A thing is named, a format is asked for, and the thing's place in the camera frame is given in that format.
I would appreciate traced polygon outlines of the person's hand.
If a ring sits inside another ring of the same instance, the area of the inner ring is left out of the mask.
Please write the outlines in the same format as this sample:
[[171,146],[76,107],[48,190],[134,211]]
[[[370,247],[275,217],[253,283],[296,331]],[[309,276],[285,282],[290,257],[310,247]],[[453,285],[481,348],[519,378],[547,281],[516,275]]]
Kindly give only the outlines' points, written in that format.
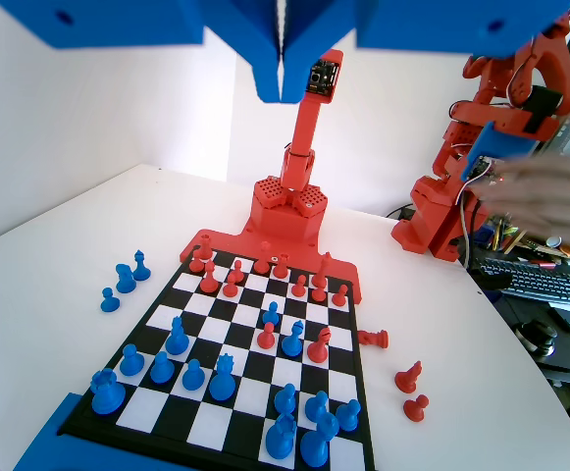
[[474,183],[473,191],[493,214],[507,216],[535,236],[570,243],[570,156],[544,154],[496,167],[497,183]]

